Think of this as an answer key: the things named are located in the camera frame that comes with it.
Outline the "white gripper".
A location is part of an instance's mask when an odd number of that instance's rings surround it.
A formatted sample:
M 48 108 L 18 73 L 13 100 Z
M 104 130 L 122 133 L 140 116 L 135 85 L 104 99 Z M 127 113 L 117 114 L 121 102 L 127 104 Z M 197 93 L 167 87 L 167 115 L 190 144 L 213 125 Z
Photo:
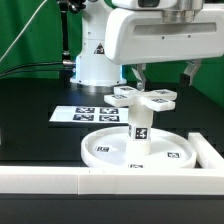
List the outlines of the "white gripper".
M 145 64 L 189 60 L 180 84 L 190 86 L 203 58 L 224 55 L 224 4 L 176 3 L 167 9 L 117 7 L 109 14 L 105 55 L 131 69 L 145 90 Z

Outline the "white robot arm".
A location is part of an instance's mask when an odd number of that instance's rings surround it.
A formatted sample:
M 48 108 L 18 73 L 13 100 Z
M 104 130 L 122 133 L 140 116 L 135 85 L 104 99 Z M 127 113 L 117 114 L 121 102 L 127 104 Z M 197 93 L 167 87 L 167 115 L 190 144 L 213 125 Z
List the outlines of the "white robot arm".
M 124 65 L 187 60 L 188 77 L 204 58 L 224 55 L 224 3 L 205 0 L 87 0 L 73 83 L 113 87 Z

